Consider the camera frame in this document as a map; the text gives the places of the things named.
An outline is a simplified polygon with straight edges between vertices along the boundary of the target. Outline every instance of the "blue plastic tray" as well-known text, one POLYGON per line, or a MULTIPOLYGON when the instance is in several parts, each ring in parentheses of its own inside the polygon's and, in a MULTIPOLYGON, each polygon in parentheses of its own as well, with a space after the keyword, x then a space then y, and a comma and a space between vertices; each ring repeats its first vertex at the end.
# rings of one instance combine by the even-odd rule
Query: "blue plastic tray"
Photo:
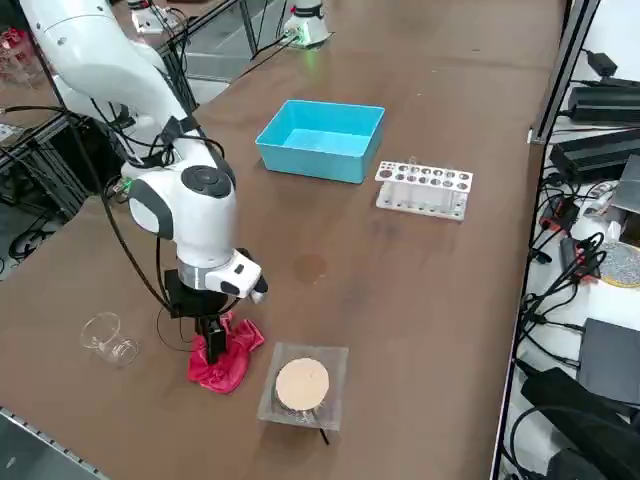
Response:
POLYGON ((269 170, 362 183, 383 115, 382 107, 288 100, 256 145, 269 170))

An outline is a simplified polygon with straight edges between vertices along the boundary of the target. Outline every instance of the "test tube rack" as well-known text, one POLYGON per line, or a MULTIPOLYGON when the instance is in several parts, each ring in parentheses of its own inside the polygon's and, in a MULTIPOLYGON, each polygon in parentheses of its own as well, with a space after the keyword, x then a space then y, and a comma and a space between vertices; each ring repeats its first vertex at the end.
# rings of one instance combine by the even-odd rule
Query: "test tube rack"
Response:
POLYGON ((413 161, 382 162, 376 206, 430 217, 464 220, 473 174, 413 161))

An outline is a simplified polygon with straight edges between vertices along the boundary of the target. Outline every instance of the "brown table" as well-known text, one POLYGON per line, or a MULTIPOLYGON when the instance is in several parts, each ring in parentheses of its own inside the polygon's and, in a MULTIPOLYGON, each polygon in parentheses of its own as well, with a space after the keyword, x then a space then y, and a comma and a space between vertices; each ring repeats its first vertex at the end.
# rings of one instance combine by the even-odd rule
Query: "brown table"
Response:
MULTIPOLYGON (((158 305, 91 199, 0 288, 0 404, 116 480, 487 478, 540 161, 525 139, 560 3, 329 2, 327 46, 278 54, 198 112, 238 177, 238 244, 271 288, 237 308, 267 338, 238 390, 186 381, 186 354, 158 339, 158 305), (374 166, 360 186, 267 172, 254 140, 289 98, 384 106, 374 163, 474 172, 466 220, 375 208, 374 166), (105 310, 142 344, 123 370, 79 345, 105 310), (256 420, 276 341, 349 347, 330 447, 256 420)), ((117 220, 154 278, 153 237, 117 220)), ((181 346, 165 313, 160 328, 181 346)))

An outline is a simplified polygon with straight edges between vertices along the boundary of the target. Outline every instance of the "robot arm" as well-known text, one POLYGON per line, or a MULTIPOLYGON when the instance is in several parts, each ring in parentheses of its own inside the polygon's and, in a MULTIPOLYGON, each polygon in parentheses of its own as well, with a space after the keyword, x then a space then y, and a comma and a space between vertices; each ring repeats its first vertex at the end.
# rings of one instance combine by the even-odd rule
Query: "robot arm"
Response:
MULTIPOLYGON (((204 141, 179 138, 201 133, 154 65, 153 55, 132 46, 105 0, 20 4, 68 90, 147 115, 156 135, 166 133, 167 126, 182 127, 169 138, 180 161, 135 180, 129 202, 138 225, 176 243, 180 280, 194 290, 259 300, 265 293, 261 269, 234 248, 233 173, 204 141)), ((87 108, 86 102, 77 106, 87 108)))

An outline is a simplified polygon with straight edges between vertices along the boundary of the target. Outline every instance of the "glass beaker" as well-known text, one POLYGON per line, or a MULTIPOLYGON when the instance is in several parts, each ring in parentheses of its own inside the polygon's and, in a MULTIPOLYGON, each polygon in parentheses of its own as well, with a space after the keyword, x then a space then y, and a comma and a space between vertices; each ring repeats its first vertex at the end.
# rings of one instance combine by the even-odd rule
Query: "glass beaker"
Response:
POLYGON ((118 367, 130 364, 138 355, 138 343, 120 332, 120 317, 115 313, 99 313, 89 320, 80 333, 83 347, 95 350, 99 357, 118 367))

